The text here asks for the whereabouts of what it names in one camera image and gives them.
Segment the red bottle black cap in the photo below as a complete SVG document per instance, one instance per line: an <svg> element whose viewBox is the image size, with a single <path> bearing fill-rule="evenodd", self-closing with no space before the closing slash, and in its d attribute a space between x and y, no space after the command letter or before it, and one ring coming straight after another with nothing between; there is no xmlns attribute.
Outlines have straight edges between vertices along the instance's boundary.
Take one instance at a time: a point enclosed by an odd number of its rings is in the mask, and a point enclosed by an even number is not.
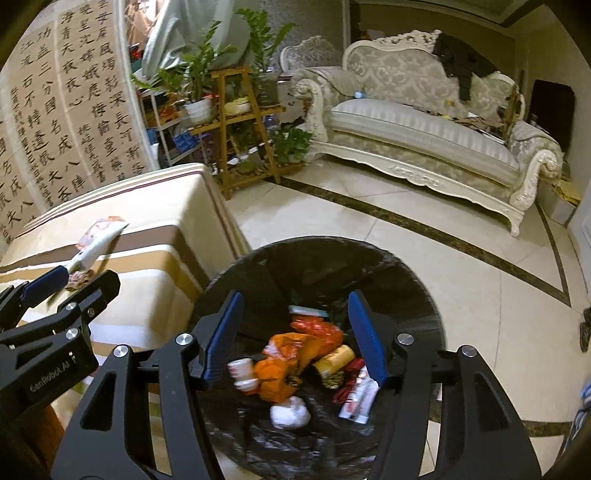
<svg viewBox="0 0 591 480"><path fill-rule="evenodd" d="M365 360L363 358L356 358L342 369L342 373L345 374L344 382L338 391L335 392L335 395L332 396L332 404L342 405L345 403L346 398L348 398L349 393L356 384L356 378L358 378L363 366L365 366Z"/></svg>

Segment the pink white wrapper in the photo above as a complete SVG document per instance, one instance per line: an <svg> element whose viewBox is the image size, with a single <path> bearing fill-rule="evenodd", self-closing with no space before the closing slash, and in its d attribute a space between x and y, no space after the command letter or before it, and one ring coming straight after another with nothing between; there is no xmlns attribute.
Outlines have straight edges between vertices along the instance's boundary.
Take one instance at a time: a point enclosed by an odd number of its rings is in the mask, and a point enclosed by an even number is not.
<svg viewBox="0 0 591 480"><path fill-rule="evenodd" d="M77 242L79 251L86 250L91 245L102 240L111 241L118 236L128 223L118 216L108 216L95 221Z"/></svg>

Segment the gold black bottle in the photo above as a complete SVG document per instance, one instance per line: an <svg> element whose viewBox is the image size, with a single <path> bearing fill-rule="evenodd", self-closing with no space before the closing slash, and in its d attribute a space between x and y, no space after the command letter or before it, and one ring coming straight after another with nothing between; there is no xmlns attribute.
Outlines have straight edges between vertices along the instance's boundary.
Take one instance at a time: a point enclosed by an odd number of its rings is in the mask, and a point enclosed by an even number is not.
<svg viewBox="0 0 591 480"><path fill-rule="evenodd" d="M326 379L339 370L342 370L342 368L349 365L355 359L356 354L353 349L348 345L341 345L331 353L322 356L313 366L317 370L318 375L322 379Z"/></svg>

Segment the wooden plant stand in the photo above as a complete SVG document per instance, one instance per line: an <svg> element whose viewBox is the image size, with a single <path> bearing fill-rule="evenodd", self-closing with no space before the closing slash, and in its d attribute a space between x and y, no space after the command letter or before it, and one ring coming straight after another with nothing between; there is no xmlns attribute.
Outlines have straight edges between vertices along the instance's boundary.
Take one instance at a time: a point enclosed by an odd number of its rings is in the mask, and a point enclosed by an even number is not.
<svg viewBox="0 0 591 480"><path fill-rule="evenodd" d="M226 112L226 86L231 79L239 80L249 111ZM280 105L259 105L248 67L216 70L211 73L211 82L212 120L190 128L189 132L193 136L205 133L213 136L212 175L223 197L230 199L235 190L257 181L273 179L280 182L280 166L264 119L283 112L284 108Z"/></svg>

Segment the white metal shelf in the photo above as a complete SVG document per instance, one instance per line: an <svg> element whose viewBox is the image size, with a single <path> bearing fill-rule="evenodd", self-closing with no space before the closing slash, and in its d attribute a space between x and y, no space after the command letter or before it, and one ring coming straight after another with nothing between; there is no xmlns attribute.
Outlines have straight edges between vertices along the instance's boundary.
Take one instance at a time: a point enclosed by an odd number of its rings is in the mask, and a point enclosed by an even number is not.
<svg viewBox="0 0 591 480"><path fill-rule="evenodd" d="M173 95L138 91L138 100L149 144L161 168L197 160L200 141L191 127L183 102Z"/></svg>

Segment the tall green plant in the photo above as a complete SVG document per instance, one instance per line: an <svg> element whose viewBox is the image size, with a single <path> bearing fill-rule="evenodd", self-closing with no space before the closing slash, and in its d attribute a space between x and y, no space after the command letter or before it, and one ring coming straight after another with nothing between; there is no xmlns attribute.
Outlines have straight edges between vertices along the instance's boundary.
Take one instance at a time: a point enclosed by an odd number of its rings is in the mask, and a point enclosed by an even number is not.
<svg viewBox="0 0 591 480"><path fill-rule="evenodd" d="M294 22L284 23L273 31L269 25L269 13L264 9L240 8L235 14L249 25L249 52L252 54L252 80L256 87L259 105L264 107L280 104L279 74L273 70L273 55L297 26Z"/></svg>

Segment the teal white tube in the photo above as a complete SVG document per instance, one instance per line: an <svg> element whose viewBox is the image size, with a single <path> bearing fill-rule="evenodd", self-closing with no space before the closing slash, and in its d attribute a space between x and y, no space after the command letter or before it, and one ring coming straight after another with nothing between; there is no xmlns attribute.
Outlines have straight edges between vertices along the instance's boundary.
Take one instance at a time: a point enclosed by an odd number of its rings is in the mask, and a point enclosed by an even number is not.
<svg viewBox="0 0 591 480"><path fill-rule="evenodd" d="M301 307L297 305L290 305L288 307L288 312L290 315L295 316L310 316L310 317L318 317L318 318L329 318L329 313L325 310L319 310L310 307Z"/></svg>

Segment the red plastic bag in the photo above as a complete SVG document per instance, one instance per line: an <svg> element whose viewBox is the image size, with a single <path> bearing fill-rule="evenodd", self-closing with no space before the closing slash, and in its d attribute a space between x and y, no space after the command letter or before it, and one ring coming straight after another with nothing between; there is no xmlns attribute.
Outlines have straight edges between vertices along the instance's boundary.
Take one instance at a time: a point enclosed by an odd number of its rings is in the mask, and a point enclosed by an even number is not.
<svg viewBox="0 0 591 480"><path fill-rule="evenodd" d="M301 334L314 336L322 341L322 347L318 350L318 357L331 353L342 345L344 334L339 327L322 318L310 316L294 316L290 327Z"/></svg>

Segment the calligraphy wall scroll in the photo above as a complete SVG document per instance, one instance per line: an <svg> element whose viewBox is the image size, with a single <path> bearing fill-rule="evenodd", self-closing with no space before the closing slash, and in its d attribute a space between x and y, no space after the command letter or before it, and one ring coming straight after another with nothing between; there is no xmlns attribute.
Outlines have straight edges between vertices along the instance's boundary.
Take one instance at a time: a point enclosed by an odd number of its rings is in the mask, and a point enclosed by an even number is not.
<svg viewBox="0 0 591 480"><path fill-rule="evenodd" d="M54 1L1 70L1 247L43 213L157 169L131 82L124 2Z"/></svg>

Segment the small white yogurt bottle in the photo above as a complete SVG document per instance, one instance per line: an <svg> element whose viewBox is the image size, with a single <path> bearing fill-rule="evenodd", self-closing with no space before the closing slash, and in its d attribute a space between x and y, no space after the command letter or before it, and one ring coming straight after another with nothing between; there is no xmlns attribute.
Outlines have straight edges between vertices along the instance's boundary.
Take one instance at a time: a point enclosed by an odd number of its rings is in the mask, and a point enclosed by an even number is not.
<svg viewBox="0 0 591 480"><path fill-rule="evenodd" d="M253 371L254 363L250 358L233 360L228 363L228 372L233 379L235 388L245 394L253 394L259 390L259 378Z"/></svg>

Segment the black lined trash bin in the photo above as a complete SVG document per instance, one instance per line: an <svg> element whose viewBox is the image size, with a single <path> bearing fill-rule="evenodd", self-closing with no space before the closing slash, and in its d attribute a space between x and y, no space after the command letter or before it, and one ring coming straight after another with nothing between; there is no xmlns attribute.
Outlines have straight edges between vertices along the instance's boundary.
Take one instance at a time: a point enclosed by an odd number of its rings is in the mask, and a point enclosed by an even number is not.
<svg viewBox="0 0 591 480"><path fill-rule="evenodd" d="M398 329L434 349L446 346L435 301L417 275L390 252L342 237L300 237L266 245L218 274L195 302L192 320L215 313L226 295L245 301L231 357L263 359L276 334L308 333L339 346L356 346L348 316L349 294L361 291L370 307ZM363 479L367 477L394 400L380 393L369 419L342 419L344 400L308 366L294 375L297 397L311 419L285 431L270 420L270 403L240 393L223 377L199 397L214 447L263 479Z"/></svg>

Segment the potted plant white pot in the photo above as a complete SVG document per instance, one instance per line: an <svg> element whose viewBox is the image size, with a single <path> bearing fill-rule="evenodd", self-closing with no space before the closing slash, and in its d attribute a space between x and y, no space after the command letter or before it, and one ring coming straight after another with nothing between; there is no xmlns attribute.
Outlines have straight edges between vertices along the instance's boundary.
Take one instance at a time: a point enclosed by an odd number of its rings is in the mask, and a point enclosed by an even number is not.
<svg viewBox="0 0 591 480"><path fill-rule="evenodd" d="M145 90L173 94L178 101L183 101L182 107L194 126L211 122L213 103L205 91L211 90L212 67L223 56L235 52L232 45L214 45L213 37L219 25L221 20L212 21L204 39L184 54L178 65L160 68L148 81L131 74L132 83Z"/></svg>

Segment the white bag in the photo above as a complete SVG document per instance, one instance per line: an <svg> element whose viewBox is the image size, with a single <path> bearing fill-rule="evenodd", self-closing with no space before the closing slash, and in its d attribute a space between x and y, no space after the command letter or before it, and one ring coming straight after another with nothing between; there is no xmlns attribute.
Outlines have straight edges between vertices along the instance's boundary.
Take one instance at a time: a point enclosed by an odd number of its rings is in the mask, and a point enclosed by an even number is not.
<svg viewBox="0 0 591 480"><path fill-rule="evenodd" d="M280 430L296 430L308 425L311 414L304 400L291 396L286 401L270 407L270 421Z"/></svg>

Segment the small leafy floor plant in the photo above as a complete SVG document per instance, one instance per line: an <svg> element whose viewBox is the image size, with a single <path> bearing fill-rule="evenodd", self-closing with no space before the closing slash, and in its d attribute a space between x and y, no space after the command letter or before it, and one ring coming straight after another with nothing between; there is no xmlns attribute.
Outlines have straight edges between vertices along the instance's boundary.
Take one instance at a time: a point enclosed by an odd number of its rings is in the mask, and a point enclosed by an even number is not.
<svg viewBox="0 0 591 480"><path fill-rule="evenodd" d="M283 126L270 133L274 159L280 165L304 161L310 148L312 134L301 128Z"/></svg>

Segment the clutter on sofa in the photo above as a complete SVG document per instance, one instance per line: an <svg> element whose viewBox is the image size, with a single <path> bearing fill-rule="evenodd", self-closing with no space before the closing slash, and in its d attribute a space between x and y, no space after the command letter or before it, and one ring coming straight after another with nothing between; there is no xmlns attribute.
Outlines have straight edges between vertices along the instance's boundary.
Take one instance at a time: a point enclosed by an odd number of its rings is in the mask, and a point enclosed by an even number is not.
<svg viewBox="0 0 591 480"><path fill-rule="evenodd" d="M509 140L517 121L523 119L524 97L517 86L513 86L505 105L498 105L495 114L488 117L468 112L463 117L437 113L438 117L453 121L482 135L489 135L495 139Z"/></svg>

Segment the white snack wrapper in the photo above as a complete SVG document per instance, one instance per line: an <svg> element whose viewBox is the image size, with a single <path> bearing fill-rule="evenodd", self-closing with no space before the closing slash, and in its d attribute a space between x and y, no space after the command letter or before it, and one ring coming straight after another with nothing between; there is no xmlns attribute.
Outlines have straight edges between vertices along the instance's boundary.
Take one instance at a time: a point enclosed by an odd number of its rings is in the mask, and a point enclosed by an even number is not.
<svg viewBox="0 0 591 480"><path fill-rule="evenodd" d="M353 384L353 389L349 391L349 395L339 411L339 418L366 425L379 390L379 384L370 377L367 367L363 366L355 384Z"/></svg>

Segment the black jacket on sofa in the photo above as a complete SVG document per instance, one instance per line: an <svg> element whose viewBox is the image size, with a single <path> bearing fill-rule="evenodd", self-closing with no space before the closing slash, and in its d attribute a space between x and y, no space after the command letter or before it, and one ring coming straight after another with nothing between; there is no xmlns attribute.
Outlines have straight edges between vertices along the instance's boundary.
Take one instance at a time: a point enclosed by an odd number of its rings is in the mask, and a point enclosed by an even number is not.
<svg viewBox="0 0 591 480"><path fill-rule="evenodd" d="M472 78L487 77L498 71L497 67L472 46L461 39L440 33L433 54L436 55L448 77L455 77L459 84L459 98L471 101Z"/></svg>

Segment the white door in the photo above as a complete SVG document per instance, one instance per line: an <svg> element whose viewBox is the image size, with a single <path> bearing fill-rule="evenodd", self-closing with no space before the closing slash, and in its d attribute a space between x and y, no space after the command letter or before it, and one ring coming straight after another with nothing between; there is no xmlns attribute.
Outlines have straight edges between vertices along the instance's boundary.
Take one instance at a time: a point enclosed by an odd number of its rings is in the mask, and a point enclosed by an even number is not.
<svg viewBox="0 0 591 480"><path fill-rule="evenodd" d="M591 181L568 226L569 236L577 253L587 290L591 279Z"/></svg>

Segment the orange plastic bag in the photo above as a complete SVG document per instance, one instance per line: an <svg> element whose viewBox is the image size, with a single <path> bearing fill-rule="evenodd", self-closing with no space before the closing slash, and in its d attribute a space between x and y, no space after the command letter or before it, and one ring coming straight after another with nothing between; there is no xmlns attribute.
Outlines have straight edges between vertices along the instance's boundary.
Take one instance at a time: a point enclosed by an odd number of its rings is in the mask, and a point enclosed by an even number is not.
<svg viewBox="0 0 591 480"><path fill-rule="evenodd" d="M302 333L273 335L263 349L263 360L253 367L259 379L259 398L278 404L287 401L297 389L305 367L318 357L322 340Z"/></svg>

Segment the black television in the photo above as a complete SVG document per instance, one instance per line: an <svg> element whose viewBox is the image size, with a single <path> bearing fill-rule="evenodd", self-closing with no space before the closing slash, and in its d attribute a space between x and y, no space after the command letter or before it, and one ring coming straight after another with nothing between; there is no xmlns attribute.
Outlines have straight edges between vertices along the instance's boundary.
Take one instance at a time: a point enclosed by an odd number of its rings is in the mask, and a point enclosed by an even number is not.
<svg viewBox="0 0 591 480"><path fill-rule="evenodd" d="M570 142L575 111L575 92L565 84L536 79L528 122L544 129L560 144Z"/></svg>

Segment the grey green curtain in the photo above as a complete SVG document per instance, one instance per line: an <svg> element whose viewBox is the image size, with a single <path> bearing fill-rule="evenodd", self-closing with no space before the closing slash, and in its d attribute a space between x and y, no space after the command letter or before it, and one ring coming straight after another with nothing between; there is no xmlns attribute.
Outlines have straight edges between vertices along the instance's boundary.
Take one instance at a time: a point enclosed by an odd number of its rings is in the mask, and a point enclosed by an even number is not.
<svg viewBox="0 0 591 480"><path fill-rule="evenodd" d="M261 5L259 1L249 0L165 1L147 39L141 78L151 80L160 69L176 66L185 55L193 54L214 21L221 24L211 39L212 46L230 45L235 51L217 59L212 68L235 65L245 55L249 42L249 25L236 11L243 8L257 10Z"/></svg>

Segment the ornate white sofa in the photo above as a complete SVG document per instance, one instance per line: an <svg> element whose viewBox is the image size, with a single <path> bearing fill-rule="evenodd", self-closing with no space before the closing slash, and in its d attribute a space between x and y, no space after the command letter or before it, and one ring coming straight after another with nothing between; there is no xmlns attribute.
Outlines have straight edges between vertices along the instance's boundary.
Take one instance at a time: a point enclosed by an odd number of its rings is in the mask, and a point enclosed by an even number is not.
<svg viewBox="0 0 591 480"><path fill-rule="evenodd" d="M291 67L290 92L307 106L312 134L307 158L335 156L470 201L506 217L518 236L540 180L561 174L560 145L524 119L504 142L438 117L488 117L517 86L499 70L474 75L471 101L462 102L458 80L433 54L439 34L361 40L339 66Z"/></svg>

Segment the striped tablecloth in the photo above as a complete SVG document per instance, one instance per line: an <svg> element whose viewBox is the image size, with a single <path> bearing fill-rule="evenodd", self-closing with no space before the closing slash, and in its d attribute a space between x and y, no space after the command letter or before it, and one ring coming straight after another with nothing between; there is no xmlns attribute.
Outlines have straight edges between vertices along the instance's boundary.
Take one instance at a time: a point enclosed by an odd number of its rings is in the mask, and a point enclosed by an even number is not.
<svg viewBox="0 0 591 480"><path fill-rule="evenodd" d="M187 164L95 190L31 221L2 261L1 293L57 266L66 268L88 228L108 216L121 217L128 226L90 269L95 277L112 270L120 280L118 296L86 323L98 367L47 406L23 415L1 413L5 479L54 479L51 469L66 428L113 349L126 344L134 352L155 350L191 332L198 322L192 320L197 299L249 250L206 166ZM82 320L80 311L57 307L77 291L64 287L21 318L1 317L1 335L27 325L60 331L72 326ZM158 460L168 461L168 455L157 385L149 385L147 398L158 469Z"/></svg>

